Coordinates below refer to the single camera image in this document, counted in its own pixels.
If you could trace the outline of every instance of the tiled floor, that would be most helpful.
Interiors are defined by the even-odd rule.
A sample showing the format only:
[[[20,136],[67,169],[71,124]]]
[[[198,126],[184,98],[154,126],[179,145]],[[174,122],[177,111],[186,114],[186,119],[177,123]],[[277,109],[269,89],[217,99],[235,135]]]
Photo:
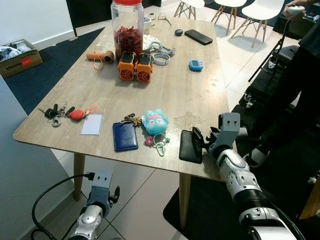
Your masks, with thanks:
[[[166,13],[173,16],[179,1],[166,0],[162,8],[151,6],[145,9],[145,15],[149,13]],[[211,21],[215,10],[202,8],[196,10],[197,20]],[[236,26],[244,19],[236,18]],[[105,22],[84,26],[77,29],[78,34],[84,34],[103,27]],[[252,25],[248,27],[244,36],[241,31],[230,38],[235,32],[231,29],[226,36],[228,17],[224,14],[215,25],[217,43],[220,52],[224,84],[228,98],[229,108],[232,110],[245,89],[249,86],[248,79],[267,56],[277,41],[281,38],[272,27],[266,29],[265,42],[261,43],[262,32],[259,34],[254,48],[251,48],[255,29]],[[296,45],[298,41],[287,38],[284,46]],[[73,154],[58,150],[52,150],[57,159],[69,175],[73,175]],[[119,202],[111,209],[106,220],[103,221],[103,232],[99,239],[110,240],[118,238],[121,240],[185,240],[175,228],[164,218],[163,209],[177,190],[179,175],[173,172],[155,170],[153,168],[137,166],[88,156],[85,162],[85,171],[94,172],[105,168],[113,171],[111,191],[120,186],[121,194]],[[82,192],[85,197],[91,189],[91,182],[84,180]],[[80,202],[73,202],[70,208],[63,211],[48,228],[57,237],[63,235],[73,219],[76,219],[81,206],[85,204],[85,197]]]

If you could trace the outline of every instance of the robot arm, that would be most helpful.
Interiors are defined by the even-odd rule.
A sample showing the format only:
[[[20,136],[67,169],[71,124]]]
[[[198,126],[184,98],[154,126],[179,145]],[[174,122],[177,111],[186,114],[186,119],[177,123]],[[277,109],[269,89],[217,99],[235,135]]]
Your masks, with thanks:
[[[287,225],[273,209],[265,197],[249,165],[232,149],[240,130],[240,115],[224,113],[219,116],[219,128],[211,128],[212,133],[204,143],[200,131],[196,137],[216,161],[224,176],[227,189],[239,212],[239,223],[254,240],[297,240]]]
[[[75,232],[69,240],[97,239],[102,219],[108,215],[110,208],[117,203],[120,195],[119,186],[114,195],[110,195],[111,178],[110,170],[103,169],[95,173],[85,212],[78,218]]]

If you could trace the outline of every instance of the wooden chair leg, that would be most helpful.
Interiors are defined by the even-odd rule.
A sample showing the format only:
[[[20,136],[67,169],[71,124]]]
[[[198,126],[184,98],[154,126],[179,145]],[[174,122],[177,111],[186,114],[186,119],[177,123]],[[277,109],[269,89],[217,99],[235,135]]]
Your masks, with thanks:
[[[243,32],[242,32],[242,34],[244,34],[244,33],[245,33],[245,31],[247,30],[247,28],[248,28],[248,26],[251,24],[251,22],[252,22],[252,18],[250,18],[250,21],[249,21],[248,25],[247,25],[247,26],[245,26],[245,28],[244,28],[244,30],[243,30]]]
[[[262,42],[265,41],[266,30],[267,30],[267,22],[268,22],[268,20],[264,20],[264,30],[263,30],[263,39],[262,39]]]
[[[185,3],[183,2],[182,5],[181,5],[181,8],[180,8],[180,13],[179,13],[178,18],[180,18],[180,15],[181,15],[181,13],[182,13],[183,10],[184,10],[184,6],[185,6]]]
[[[189,6],[189,17],[188,17],[189,19],[191,19],[191,12],[192,12],[192,6],[190,5]]]
[[[213,18],[212,18],[212,20],[211,20],[211,22],[213,22],[214,20],[215,20],[215,18],[216,18],[216,16],[218,15],[218,13],[220,13],[220,10],[222,9],[222,5],[219,7],[219,9],[218,9],[218,11],[215,13],[215,15],[213,16]]]
[[[178,5],[178,7],[177,7],[177,9],[176,9],[176,11],[175,11],[175,13],[174,13],[173,17],[175,17],[175,16],[177,16],[177,15],[178,15],[178,12],[179,12],[179,10],[180,10],[180,8],[181,8],[181,5],[182,5],[182,2],[180,2],[180,3],[179,3],[179,5]]]
[[[259,26],[258,26],[258,28],[257,28],[257,30],[256,30],[255,37],[254,37],[254,39],[253,39],[253,43],[252,43],[251,48],[253,48],[254,45],[255,45],[255,43],[256,43],[257,36],[258,36],[259,30],[260,30],[260,28],[261,28],[261,25],[262,25],[262,20],[260,20],[260,22],[259,22]]]
[[[216,24],[220,18],[220,16],[224,13],[224,10],[225,10],[225,7],[226,6],[222,6],[221,10],[220,10],[220,14],[218,15],[218,17],[216,18],[214,24]]]
[[[236,7],[234,12],[233,12],[233,29],[236,28],[237,9],[238,8]]]
[[[232,19],[233,13],[234,13],[234,9],[235,9],[234,7],[231,8],[230,17],[229,17],[229,23],[228,23],[228,27],[226,29],[225,35],[228,35],[231,19]]]
[[[237,34],[237,32],[239,32],[239,30],[246,24],[246,22],[248,22],[249,21],[249,17],[246,19],[246,20],[244,20],[243,21],[243,23],[241,24],[241,26],[235,31],[235,33],[231,36],[231,38],[233,38],[236,34]]]

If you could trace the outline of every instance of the card holder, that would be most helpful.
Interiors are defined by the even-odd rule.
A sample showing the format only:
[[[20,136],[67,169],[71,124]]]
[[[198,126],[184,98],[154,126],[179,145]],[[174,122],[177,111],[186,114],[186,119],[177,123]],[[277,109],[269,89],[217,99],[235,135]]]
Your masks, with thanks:
[[[193,139],[194,132],[182,130],[180,138],[179,159],[191,163],[202,163],[202,148]]]
[[[113,144],[116,152],[138,148],[136,127],[132,122],[115,122],[112,125]]]

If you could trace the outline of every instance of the blue wallet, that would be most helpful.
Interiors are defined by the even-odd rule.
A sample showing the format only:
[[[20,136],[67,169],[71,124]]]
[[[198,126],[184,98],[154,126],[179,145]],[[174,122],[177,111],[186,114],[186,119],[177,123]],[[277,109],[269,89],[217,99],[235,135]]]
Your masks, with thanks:
[[[112,126],[113,144],[116,152],[138,148],[136,128],[133,122],[116,122]]]

